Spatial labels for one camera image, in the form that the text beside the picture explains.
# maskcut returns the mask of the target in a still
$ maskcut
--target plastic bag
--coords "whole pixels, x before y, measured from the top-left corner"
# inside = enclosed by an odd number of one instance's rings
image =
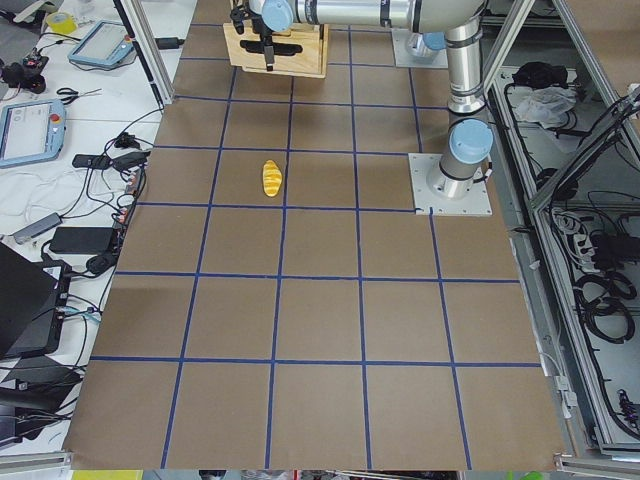
[[[532,91],[520,102],[514,113],[518,121],[540,123],[543,128],[553,128],[566,123],[566,112],[575,104],[575,91],[548,87]]]

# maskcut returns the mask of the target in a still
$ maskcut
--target robotic arm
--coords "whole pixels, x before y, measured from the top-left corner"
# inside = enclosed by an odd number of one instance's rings
[[[240,0],[231,12],[239,34],[250,19],[260,35],[257,53],[273,70],[279,48],[272,34],[293,23],[383,26],[414,33],[444,32],[449,62],[450,130],[447,148],[427,183],[446,199],[466,195],[484,161],[493,134],[484,120],[485,100],[480,53],[480,14],[484,0]]]

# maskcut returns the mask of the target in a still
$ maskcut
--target white mounting plate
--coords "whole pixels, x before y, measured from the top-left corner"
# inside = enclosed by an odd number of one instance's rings
[[[411,35],[412,33],[409,30],[394,28],[391,31],[391,36],[393,37],[393,53],[396,57],[396,67],[433,69],[449,68],[446,50],[441,50],[436,55],[430,57],[416,57],[415,55],[411,55],[409,50],[407,50],[407,42]]]
[[[413,205],[417,215],[489,217],[492,214],[487,186],[484,182],[474,183],[469,193],[461,199],[451,200],[435,194],[427,185],[427,173],[440,161],[442,155],[433,153],[410,153],[411,186]],[[476,176],[482,175],[478,168]]]

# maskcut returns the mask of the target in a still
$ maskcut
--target yellow object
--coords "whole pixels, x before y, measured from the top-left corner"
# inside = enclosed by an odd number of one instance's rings
[[[282,185],[282,172],[273,160],[267,160],[262,167],[262,188],[267,197],[275,197]]]
[[[73,17],[64,12],[47,15],[45,22],[47,22],[47,25],[51,27],[54,33],[61,33],[62,35],[69,35],[78,28],[76,22],[73,21]]]
[[[142,480],[142,470],[76,470],[72,480]]]

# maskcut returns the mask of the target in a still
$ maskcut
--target square tile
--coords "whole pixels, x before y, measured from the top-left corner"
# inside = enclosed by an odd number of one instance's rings
[[[467,469],[450,368],[367,367],[367,387],[376,469]]]
[[[289,105],[232,103],[224,137],[225,147],[286,148]]]
[[[295,102],[351,104],[351,72],[348,66],[329,65],[326,78],[296,77]]]
[[[118,270],[195,272],[206,215],[204,207],[139,206],[127,231]]]
[[[201,277],[187,355],[271,358],[275,303],[275,280]]]
[[[282,205],[284,185],[275,197],[267,197],[262,189],[262,167],[273,160],[284,176],[285,152],[225,150],[220,157],[218,180],[213,201],[217,205]]]
[[[448,283],[445,294],[456,361],[540,362],[519,284]]]
[[[448,362],[437,283],[365,282],[368,360]]]
[[[436,278],[429,219],[413,213],[360,214],[365,277]]]
[[[217,157],[217,150],[153,149],[147,170],[149,181],[140,200],[209,203]]]
[[[554,469],[566,449],[541,368],[459,368],[458,382],[474,469]]]
[[[353,155],[292,153],[289,157],[287,204],[355,207]]]
[[[349,32],[334,30],[329,34],[329,63],[349,63]]]
[[[185,365],[167,468],[264,468],[268,392],[268,365]]]
[[[233,86],[235,100],[289,102],[293,79],[286,75],[265,75],[238,69]]]
[[[354,64],[395,65],[391,32],[351,32]]]
[[[449,135],[449,112],[446,110],[418,110],[420,141],[424,153],[443,153]]]
[[[226,100],[232,78],[229,60],[183,60],[173,84],[178,95]]]
[[[360,360],[358,282],[284,280],[277,357],[287,360]]]
[[[216,23],[229,21],[231,8],[226,0],[198,0],[192,23]]]
[[[358,188],[362,208],[414,209],[405,155],[358,155]]]
[[[360,367],[279,365],[273,408],[271,468],[366,468]]]
[[[222,26],[191,25],[182,47],[182,58],[228,59],[229,52]]]
[[[283,272],[306,276],[358,275],[355,214],[289,210]]]
[[[443,277],[518,279],[509,237],[495,213],[490,218],[434,220]]]
[[[294,105],[291,148],[353,150],[351,107]]]
[[[92,361],[64,441],[73,469],[160,468],[177,370],[177,363]]]
[[[353,67],[357,105],[413,105],[409,70],[395,67]]]
[[[278,273],[282,212],[214,208],[202,271],[275,275]]]
[[[179,357],[193,282],[192,277],[116,275],[92,353]]]
[[[167,106],[156,137],[156,145],[218,147],[227,103],[176,98]]]
[[[355,115],[358,152],[418,151],[412,108],[357,107]]]
[[[411,69],[416,105],[446,107],[449,101],[449,72],[430,68]]]

